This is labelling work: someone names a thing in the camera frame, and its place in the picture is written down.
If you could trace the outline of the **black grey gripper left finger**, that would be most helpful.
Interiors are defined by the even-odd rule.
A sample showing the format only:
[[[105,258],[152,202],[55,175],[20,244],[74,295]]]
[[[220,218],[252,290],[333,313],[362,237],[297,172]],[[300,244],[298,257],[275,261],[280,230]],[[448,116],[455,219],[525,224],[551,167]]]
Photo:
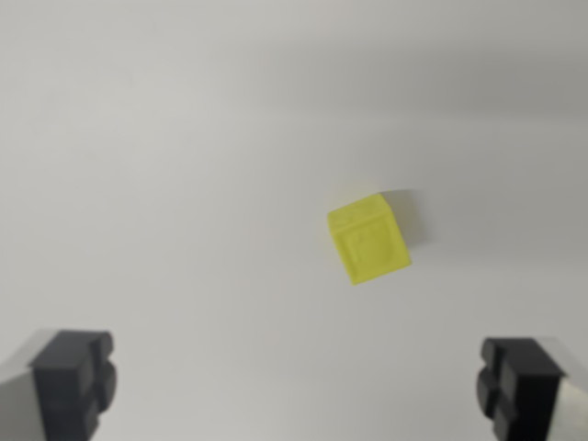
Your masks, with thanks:
[[[112,404],[108,331],[41,329],[1,362],[3,440],[90,440]]]

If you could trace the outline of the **black grey gripper right finger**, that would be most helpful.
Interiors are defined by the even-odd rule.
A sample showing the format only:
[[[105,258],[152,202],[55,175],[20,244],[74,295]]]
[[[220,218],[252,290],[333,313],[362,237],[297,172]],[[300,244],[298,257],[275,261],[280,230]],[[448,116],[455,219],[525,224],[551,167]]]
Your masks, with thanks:
[[[587,438],[587,365],[559,340],[487,337],[481,359],[477,401],[496,439]]]

